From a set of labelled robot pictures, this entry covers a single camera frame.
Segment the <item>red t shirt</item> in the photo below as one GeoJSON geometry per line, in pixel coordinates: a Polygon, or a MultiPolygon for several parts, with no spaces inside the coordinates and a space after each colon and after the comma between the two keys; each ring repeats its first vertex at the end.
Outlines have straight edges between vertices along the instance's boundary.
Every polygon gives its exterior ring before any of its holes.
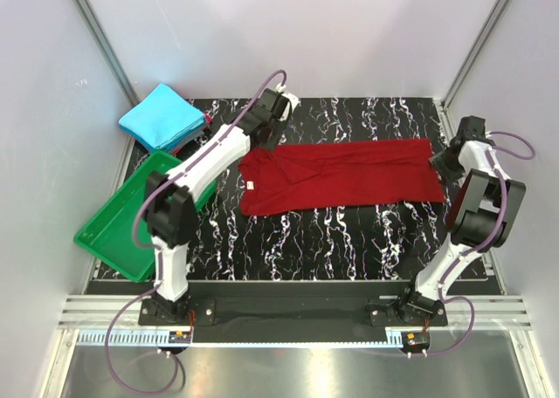
{"type": "Polygon", "coordinates": [[[338,206],[438,202],[445,194],[431,168],[427,139],[286,144],[257,148],[238,165],[246,216],[338,206]],[[254,189],[246,184],[252,181],[254,189]]]}

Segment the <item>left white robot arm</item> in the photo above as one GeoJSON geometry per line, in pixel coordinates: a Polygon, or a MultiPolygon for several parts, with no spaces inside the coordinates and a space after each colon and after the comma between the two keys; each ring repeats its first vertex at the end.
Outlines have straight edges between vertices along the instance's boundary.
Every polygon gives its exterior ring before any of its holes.
{"type": "Polygon", "coordinates": [[[251,150],[274,149],[299,104],[283,85],[266,88],[188,160],[164,174],[149,175],[141,217],[155,253],[155,291],[145,302],[146,313],[171,325],[193,317],[187,251],[199,228],[197,202],[223,171],[251,150]]]}

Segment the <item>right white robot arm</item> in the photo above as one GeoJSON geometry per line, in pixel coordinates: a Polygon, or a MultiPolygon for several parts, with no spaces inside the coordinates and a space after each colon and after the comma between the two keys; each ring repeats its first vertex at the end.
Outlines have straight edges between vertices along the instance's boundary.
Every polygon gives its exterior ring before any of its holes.
{"type": "Polygon", "coordinates": [[[463,179],[446,219],[447,235],[435,258],[412,279],[393,305],[406,325],[422,325],[444,313],[445,295],[474,260],[508,239],[527,192],[497,158],[499,147],[486,120],[466,116],[448,147],[430,164],[446,182],[463,179]]]}

